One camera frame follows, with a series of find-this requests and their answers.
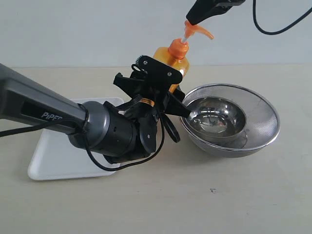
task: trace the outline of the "beige tabletop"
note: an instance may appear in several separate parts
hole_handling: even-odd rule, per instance
[[[126,95],[128,68],[16,69],[67,98]],[[1,234],[303,234],[312,227],[312,64],[191,67],[181,88],[238,84],[265,96],[278,139],[245,158],[209,157],[172,117],[150,162],[112,176],[35,182],[27,167],[40,132],[0,139]],[[0,130],[22,124],[0,120]]]

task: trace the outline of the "orange soap bottle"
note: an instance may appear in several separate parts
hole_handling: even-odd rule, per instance
[[[169,47],[159,47],[154,57],[156,60],[163,62],[176,70],[180,71],[184,77],[190,68],[190,63],[186,59],[186,53],[189,50],[189,44],[187,39],[194,33],[202,33],[208,36],[210,39],[214,39],[213,35],[206,29],[200,27],[199,25],[191,25],[190,22],[185,21],[184,38],[178,38],[172,41]],[[169,91],[173,93],[178,87],[178,84],[173,84]]]

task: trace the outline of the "orange pump head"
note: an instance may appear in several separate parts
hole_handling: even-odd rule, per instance
[[[187,42],[187,39],[194,35],[194,33],[202,33],[209,37],[210,39],[214,39],[214,36],[204,29],[203,27],[200,27],[199,25],[191,25],[190,22],[185,21],[185,29],[184,29],[184,38],[178,38],[172,41],[171,45],[168,48],[168,52],[177,59],[183,59],[186,55],[186,53],[189,50],[189,44]]]

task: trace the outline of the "bowl rim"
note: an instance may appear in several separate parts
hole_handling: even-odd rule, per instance
[[[251,89],[248,89],[248,88],[245,88],[245,87],[242,87],[242,86],[239,86],[239,85],[234,85],[234,84],[227,84],[227,83],[213,83],[213,84],[204,84],[204,85],[201,85],[201,86],[198,86],[194,89],[192,89],[191,91],[189,91],[186,95],[185,95],[185,98],[187,96],[189,96],[190,94],[192,94],[193,92],[197,91],[197,90],[200,90],[200,89],[203,89],[203,88],[207,88],[207,87],[213,87],[213,86],[226,86],[226,87],[233,87],[233,88],[237,88],[237,89],[242,89],[244,91],[247,91],[251,94],[254,94],[256,96],[258,96],[260,99],[262,99],[264,102],[266,102],[273,110],[275,116],[276,116],[276,120],[277,120],[277,131],[275,132],[275,134],[273,135],[273,137],[266,143],[262,144],[262,145],[259,145],[257,147],[252,147],[252,148],[248,148],[248,149],[235,149],[235,148],[227,148],[227,147],[222,147],[222,146],[218,146],[218,145],[215,145],[213,143],[210,143],[209,141],[206,141],[206,140],[203,140],[201,139],[200,137],[198,137],[197,135],[195,135],[193,132],[191,132],[187,126],[185,125],[184,123],[184,117],[180,117],[180,122],[182,123],[182,126],[184,127],[184,129],[190,134],[192,135],[195,139],[201,141],[202,143],[205,143],[205,144],[208,144],[209,146],[213,147],[213,148],[217,148],[217,149],[221,149],[221,150],[225,150],[225,151],[231,151],[231,152],[248,152],[248,151],[254,151],[254,150],[259,150],[269,144],[271,144],[272,142],[274,142],[280,132],[280,118],[279,118],[279,115],[278,115],[278,112],[277,110],[275,109],[275,107],[265,98],[263,97],[262,95],[258,94],[257,92],[251,90]]]
[[[247,124],[247,116],[246,116],[245,111],[244,111],[237,103],[235,103],[234,101],[228,100],[228,99],[226,99],[226,98],[217,97],[217,96],[206,96],[206,97],[203,97],[203,98],[218,98],[218,99],[222,99],[222,100],[224,100],[224,101],[227,101],[227,102],[229,102],[231,105],[234,105],[235,107],[237,107],[237,108],[242,112],[242,114],[244,115],[245,123],[244,123],[244,126],[242,127],[242,129],[241,129],[238,133],[235,133],[235,134],[230,135],[230,136],[212,136],[211,138],[213,138],[213,139],[215,139],[215,140],[221,140],[221,139],[224,139],[224,140],[230,139],[230,140],[231,140],[232,138],[235,138],[235,137],[239,136],[242,132],[245,131],[245,127],[246,127],[246,124]],[[192,101],[189,103],[189,105],[190,105],[192,102],[194,102],[194,101],[196,101],[196,100],[199,100],[199,99],[202,99],[202,97],[199,97],[199,98],[197,98],[197,99],[192,100]],[[186,122],[185,125],[188,125],[188,126],[189,126],[190,128],[192,128],[194,131],[196,131],[197,133],[200,133],[197,129],[193,128],[187,121],[185,121],[185,122]]]

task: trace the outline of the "white wall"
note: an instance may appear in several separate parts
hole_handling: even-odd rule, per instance
[[[183,34],[195,0],[0,0],[0,62],[8,66],[129,66]],[[312,62],[312,16],[280,36],[260,34],[252,0],[201,25],[189,40],[193,65]],[[286,26],[311,0],[258,0],[260,25]]]

